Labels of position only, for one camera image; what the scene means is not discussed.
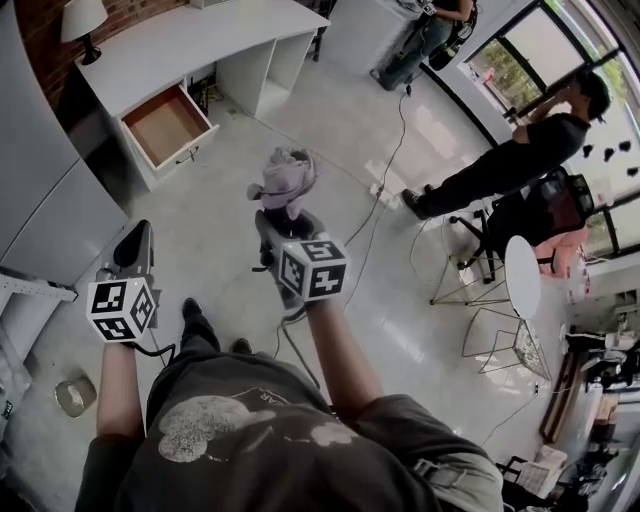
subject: sneaker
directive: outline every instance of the sneaker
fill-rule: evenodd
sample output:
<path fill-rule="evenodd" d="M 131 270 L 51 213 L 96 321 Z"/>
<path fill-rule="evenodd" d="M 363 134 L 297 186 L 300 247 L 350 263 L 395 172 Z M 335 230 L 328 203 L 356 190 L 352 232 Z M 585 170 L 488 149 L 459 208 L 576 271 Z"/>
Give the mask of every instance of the sneaker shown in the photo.
<path fill-rule="evenodd" d="M 244 338 L 240 338 L 231 344 L 229 352 L 231 352 L 232 354 L 243 354 L 246 356 L 250 356 L 253 354 L 253 348 L 251 347 L 251 343 L 249 343 Z"/>
<path fill-rule="evenodd" d="M 401 197 L 404 204 L 407 205 L 407 208 L 409 208 L 416 217 L 420 220 L 427 220 L 429 218 L 429 216 L 425 215 L 418 207 L 418 199 L 420 198 L 420 195 L 416 194 L 413 190 L 406 188 L 402 191 Z"/>
<path fill-rule="evenodd" d="M 192 299 L 191 297 L 189 297 L 182 304 L 182 318 L 184 318 L 185 320 L 191 316 L 201 314 L 202 308 L 200 307 L 200 304 L 196 302 L 196 299 Z"/>

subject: hand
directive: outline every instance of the hand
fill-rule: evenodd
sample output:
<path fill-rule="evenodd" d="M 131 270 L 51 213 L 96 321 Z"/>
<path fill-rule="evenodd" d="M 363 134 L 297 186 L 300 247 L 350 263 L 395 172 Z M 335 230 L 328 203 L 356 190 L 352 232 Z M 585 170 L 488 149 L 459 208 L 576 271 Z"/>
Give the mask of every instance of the hand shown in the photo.
<path fill-rule="evenodd" d="M 567 101 L 567 96 L 569 95 L 569 88 L 566 87 L 558 91 L 558 93 L 553 97 L 553 103 L 556 105 L 560 105 Z"/>

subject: white desk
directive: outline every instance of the white desk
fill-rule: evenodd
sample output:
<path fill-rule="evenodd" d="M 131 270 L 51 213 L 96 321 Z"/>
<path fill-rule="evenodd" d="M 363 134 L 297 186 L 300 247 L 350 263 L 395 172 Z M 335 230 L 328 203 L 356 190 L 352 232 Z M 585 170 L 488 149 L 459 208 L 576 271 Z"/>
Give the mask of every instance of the white desk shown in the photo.
<path fill-rule="evenodd" d="M 219 86 L 260 116 L 287 100 L 313 37 L 328 25 L 293 0 L 235 0 L 205 9 L 187 5 L 115 35 L 100 44 L 100 59 L 76 65 L 125 154 L 152 189 L 193 161 L 218 128 L 186 95 L 187 75 L 218 62 Z M 175 145 L 171 151 L 154 151 L 163 144 L 166 149 L 168 140 Z"/>

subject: pink object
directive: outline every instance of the pink object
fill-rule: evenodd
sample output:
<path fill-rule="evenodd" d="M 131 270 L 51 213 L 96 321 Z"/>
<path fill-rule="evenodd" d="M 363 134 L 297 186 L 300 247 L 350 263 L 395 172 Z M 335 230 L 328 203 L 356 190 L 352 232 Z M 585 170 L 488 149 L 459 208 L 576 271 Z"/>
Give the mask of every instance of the pink object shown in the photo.
<path fill-rule="evenodd" d="M 551 258 L 553 251 L 556 254 L 553 259 L 553 268 L 551 265 L 540 265 L 540 273 L 543 275 L 566 278 L 569 277 L 569 267 L 571 260 L 580 251 L 580 246 L 586 243 L 589 238 L 589 230 L 585 226 L 582 229 L 576 231 L 569 231 L 568 233 L 562 233 L 550 238 L 546 242 L 542 242 L 535 247 L 533 251 L 536 254 L 536 258 Z"/>

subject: jeans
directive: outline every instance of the jeans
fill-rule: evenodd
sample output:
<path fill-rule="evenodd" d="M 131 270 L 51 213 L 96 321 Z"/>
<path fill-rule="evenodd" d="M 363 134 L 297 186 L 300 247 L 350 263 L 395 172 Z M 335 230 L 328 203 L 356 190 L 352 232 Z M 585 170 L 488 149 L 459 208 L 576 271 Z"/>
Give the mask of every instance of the jeans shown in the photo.
<path fill-rule="evenodd" d="M 411 78 L 420 63 L 444 43 L 451 35 L 453 24 L 440 18 L 431 18 L 399 51 L 391 63 L 380 72 L 380 85 L 393 91 Z"/>

